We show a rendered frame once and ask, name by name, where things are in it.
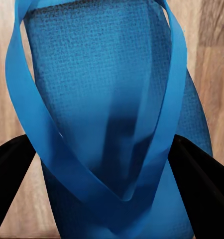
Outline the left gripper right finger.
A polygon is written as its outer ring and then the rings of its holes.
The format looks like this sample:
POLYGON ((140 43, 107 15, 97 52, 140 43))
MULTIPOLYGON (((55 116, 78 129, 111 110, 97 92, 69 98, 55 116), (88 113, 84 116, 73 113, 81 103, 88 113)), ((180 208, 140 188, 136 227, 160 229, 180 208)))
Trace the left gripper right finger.
POLYGON ((195 239, 224 239, 224 166, 177 134, 168 160, 195 239))

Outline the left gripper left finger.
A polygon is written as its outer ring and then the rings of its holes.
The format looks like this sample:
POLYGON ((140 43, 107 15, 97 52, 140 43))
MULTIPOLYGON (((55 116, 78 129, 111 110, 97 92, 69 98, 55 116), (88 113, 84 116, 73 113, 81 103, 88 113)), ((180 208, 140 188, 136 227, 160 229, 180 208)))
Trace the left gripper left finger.
POLYGON ((0 226, 35 154, 26 134, 0 146, 0 226))

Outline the sandal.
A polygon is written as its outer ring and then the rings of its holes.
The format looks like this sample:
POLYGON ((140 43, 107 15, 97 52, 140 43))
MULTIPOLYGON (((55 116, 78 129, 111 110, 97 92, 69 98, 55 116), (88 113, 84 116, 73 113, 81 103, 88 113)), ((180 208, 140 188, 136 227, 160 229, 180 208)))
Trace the sandal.
POLYGON ((61 239, 195 238, 168 155, 213 151, 166 0, 15 0, 5 77, 61 239))

